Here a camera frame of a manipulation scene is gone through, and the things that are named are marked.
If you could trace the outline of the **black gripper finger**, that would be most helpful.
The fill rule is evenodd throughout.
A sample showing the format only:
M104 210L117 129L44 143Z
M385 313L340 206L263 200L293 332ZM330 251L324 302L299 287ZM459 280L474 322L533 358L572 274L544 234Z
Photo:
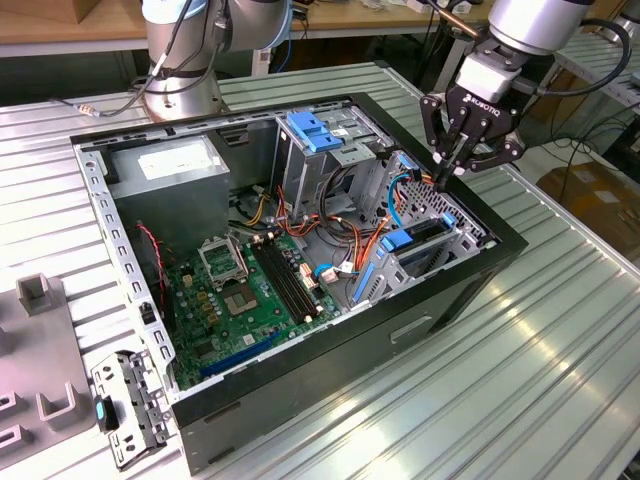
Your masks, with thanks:
M435 186L445 186L457 170L461 174L468 159L467 141L462 138L468 105L463 97L464 93L428 94L420 100L426 140L437 164L432 176Z
M478 173L519 160L525 152L525 144L516 134L508 134L495 149L488 152L476 153L477 144L471 144L470 141L471 138L465 140L456 155L445 163L443 186L454 176L461 176L467 171Z

